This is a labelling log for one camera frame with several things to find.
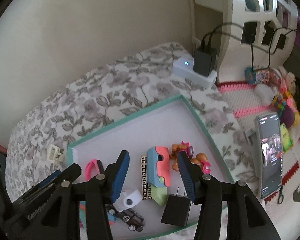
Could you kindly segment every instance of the beige wall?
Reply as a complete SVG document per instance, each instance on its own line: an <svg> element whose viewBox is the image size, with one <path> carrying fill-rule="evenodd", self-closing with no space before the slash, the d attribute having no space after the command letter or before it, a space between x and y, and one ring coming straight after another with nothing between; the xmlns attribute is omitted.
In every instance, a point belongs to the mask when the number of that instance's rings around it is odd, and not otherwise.
<svg viewBox="0 0 300 240"><path fill-rule="evenodd" d="M0 19L0 144L58 87L167 41L191 49L189 0L14 0Z"/></svg>
<svg viewBox="0 0 300 240"><path fill-rule="evenodd" d="M215 27L223 22L223 14L221 12L198 4L194 5L194 17L196 37L199 40L202 40L206 33L211 32ZM221 35L214 34L211 39L211 46L217 49L218 54L220 52L220 45Z"/></svg>

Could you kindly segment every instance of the floral bedspread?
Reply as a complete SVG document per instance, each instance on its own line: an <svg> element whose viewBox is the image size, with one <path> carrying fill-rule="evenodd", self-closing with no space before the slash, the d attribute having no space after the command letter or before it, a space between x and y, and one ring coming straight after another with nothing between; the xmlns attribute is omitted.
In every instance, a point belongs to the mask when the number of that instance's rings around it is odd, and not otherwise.
<svg viewBox="0 0 300 240"><path fill-rule="evenodd" d="M87 133L178 93L202 118L234 181L242 179L255 191L258 179L244 134L222 95L215 86L205 90L172 74L173 61L185 55L172 42L127 56L88 72L29 112L10 136L6 188L11 200L66 167L66 162L47 161L49 144L66 151Z"/></svg>

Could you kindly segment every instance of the orange toy figure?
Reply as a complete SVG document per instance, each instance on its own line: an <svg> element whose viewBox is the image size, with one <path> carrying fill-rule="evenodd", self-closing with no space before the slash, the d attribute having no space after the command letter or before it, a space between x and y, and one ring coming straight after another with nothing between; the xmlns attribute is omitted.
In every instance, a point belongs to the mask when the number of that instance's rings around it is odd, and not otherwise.
<svg viewBox="0 0 300 240"><path fill-rule="evenodd" d="M174 160L174 163L171 167L174 171L179 171L177 156L180 151L186 150L185 146L186 146L185 144L172 145L172 154L169 155L169 158ZM196 157L191 159L190 161L191 163L198 165L202 171L206 170L206 168L208 167L207 164L209 163L208 158L204 153L198 153Z"/></svg>
<svg viewBox="0 0 300 240"><path fill-rule="evenodd" d="M181 144L172 144L172 154L169 155L169 159L174 160L174 163L173 163L173 165L171 167L174 171L179 171L178 161L177 161L178 153L180 151L185 151L187 153L187 155L188 155L189 145L190 145L189 142L185 143L183 141L181 142Z"/></svg>

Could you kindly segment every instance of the green toy piece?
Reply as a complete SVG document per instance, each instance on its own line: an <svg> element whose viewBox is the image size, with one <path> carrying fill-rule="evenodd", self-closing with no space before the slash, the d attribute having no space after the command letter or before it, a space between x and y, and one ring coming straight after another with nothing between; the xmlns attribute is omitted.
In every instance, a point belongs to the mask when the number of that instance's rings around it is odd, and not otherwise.
<svg viewBox="0 0 300 240"><path fill-rule="evenodd" d="M284 123L280 125L280 134L283 151L287 152L293 146L293 141L290 138L288 129Z"/></svg>
<svg viewBox="0 0 300 240"><path fill-rule="evenodd" d="M151 197L160 206L167 203L167 187L155 187L151 185Z"/></svg>

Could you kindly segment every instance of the charger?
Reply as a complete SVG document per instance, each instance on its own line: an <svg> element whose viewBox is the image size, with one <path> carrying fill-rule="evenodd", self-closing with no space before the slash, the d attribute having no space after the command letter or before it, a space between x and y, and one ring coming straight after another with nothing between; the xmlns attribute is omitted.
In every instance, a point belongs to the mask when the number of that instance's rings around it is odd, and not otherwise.
<svg viewBox="0 0 300 240"><path fill-rule="evenodd" d="M200 46L194 51L194 72L208 77L216 62L217 50Z"/></svg>
<svg viewBox="0 0 300 240"><path fill-rule="evenodd" d="M161 223L185 227L188 223L190 205L191 200L187 197L169 194Z"/></svg>

